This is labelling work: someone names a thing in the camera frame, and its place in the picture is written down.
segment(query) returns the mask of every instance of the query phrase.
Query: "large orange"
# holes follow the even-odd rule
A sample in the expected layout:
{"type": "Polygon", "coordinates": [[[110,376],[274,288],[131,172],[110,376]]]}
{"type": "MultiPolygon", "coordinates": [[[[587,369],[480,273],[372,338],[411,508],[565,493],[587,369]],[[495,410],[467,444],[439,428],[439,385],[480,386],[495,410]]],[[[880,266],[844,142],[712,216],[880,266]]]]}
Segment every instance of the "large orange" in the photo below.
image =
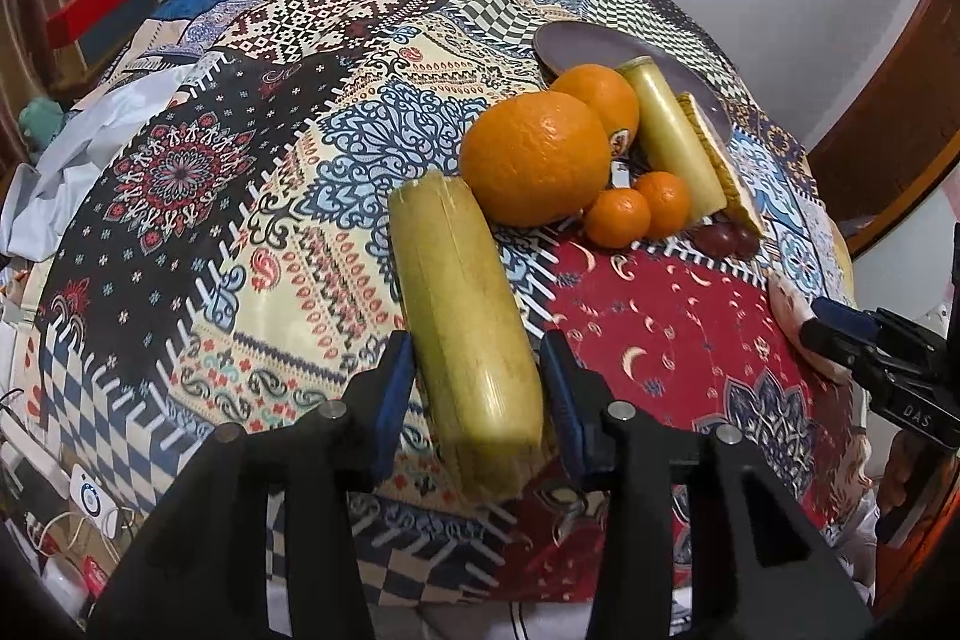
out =
{"type": "Polygon", "coordinates": [[[690,189],[670,172],[637,177],[634,188],[650,206],[650,239],[666,239],[683,229],[690,218],[690,189]]]}
{"type": "Polygon", "coordinates": [[[611,250],[643,239],[649,225],[650,208],[646,199],[630,188],[603,191],[584,215],[587,238],[611,250]]]}
{"type": "Polygon", "coordinates": [[[594,63],[574,66],[557,77],[550,90],[579,98],[600,116],[611,157],[624,153],[637,135],[640,101],[630,83],[612,68],[594,63]]]}
{"type": "Polygon", "coordinates": [[[596,113],[561,92],[526,92],[491,106],[464,134],[460,175],[484,215],[529,228],[576,215],[610,176],[596,113]]]}

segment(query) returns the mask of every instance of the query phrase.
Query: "purple plate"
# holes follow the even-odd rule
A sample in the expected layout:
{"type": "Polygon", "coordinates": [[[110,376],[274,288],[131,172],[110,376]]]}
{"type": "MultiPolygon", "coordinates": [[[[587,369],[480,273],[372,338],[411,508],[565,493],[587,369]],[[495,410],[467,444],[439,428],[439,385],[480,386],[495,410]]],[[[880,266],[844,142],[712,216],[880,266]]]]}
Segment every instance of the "purple plate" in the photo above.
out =
{"type": "Polygon", "coordinates": [[[582,20],[557,20],[541,25],[534,34],[534,52],[554,76],[583,63],[616,68],[632,58],[649,55],[673,92],[693,94],[717,136],[724,143],[730,139],[730,118],[712,88],[672,55],[629,33],[582,20]]]}

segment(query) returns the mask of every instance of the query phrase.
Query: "table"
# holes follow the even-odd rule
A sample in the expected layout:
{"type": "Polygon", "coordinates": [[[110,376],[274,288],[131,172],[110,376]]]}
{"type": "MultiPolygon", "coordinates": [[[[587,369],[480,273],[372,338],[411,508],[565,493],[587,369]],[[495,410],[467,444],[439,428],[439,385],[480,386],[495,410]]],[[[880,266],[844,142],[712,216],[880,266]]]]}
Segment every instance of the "table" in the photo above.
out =
{"type": "MultiPolygon", "coordinates": [[[[212,427],[288,424],[373,365],[403,325],[387,196],[456,170],[490,104],[538,90],[536,29],[612,25],[704,78],[766,236],[752,263],[683,238],[605,255],[572,225],[497,229],[534,342],[565,330],[614,394],[666,423],[730,420],[831,534],[856,506],[863,435],[851,392],[798,365],[765,299],[776,269],[844,298],[832,226],[803,149],[730,60],[669,0],[272,0],[200,59],[184,103],[153,119],[71,224],[37,316],[50,426],[123,504],[149,513],[212,427]]],[[[368,600],[585,600],[606,498],[555,461],[522,497],[472,506],[437,458],[424,399],[408,405],[391,480],[349,497],[368,600]]],[[[283,578],[282,498],[268,575],[283,578]]],[[[689,576],[674,492],[676,581],[689,576]]]]}

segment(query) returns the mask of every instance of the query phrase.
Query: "green plush toy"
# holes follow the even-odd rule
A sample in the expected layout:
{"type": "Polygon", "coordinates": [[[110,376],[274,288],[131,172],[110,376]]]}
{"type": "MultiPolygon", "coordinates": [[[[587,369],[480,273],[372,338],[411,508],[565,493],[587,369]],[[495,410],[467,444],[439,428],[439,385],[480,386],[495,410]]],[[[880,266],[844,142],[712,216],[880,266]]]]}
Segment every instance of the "green plush toy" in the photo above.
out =
{"type": "Polygon", "coordinates": [[[18,125],[20,133],[27,140],[30,161],[36,164],[56,135],[64,130],[64,110],[50,98],[34,98],[20,110],[18,125]]]}

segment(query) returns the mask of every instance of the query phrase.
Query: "small orange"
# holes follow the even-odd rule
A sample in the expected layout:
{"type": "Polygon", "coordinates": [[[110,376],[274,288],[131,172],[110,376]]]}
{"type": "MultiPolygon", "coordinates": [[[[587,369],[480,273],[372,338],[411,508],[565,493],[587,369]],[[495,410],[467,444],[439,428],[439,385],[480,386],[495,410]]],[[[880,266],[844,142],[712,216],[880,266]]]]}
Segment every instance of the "small orange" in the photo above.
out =
{"type": "Polygon", "coordinates": [[[630,188],[614,188],[597,196],[584,216],[587,238],[600,247],[618,250],[646,236],[650,208],[641,194],[630,188]]]}
{"type": "Polygon", "coordinates": [[[690,219],[690,189],[670,172],[649,172],[637,177],[634,189],[650,206],[650,239],[666,239],[683,229],[690,219]]]}
{"type": "Polygon", "coordinates": [[[611,158],[623,154],[637,135],[640,100],[627,80],[612,68],[594,63],[569,68],[550,86],[579,98],[597,115],[610,139],[611,158]]]}
{"type": "Polygon", "coordinates": [[[484,215],[518,228],[576,215],[610,177],[596,113],[561,92],[525,92],[491,106],[464,134],[460,175],[484,215]]]}

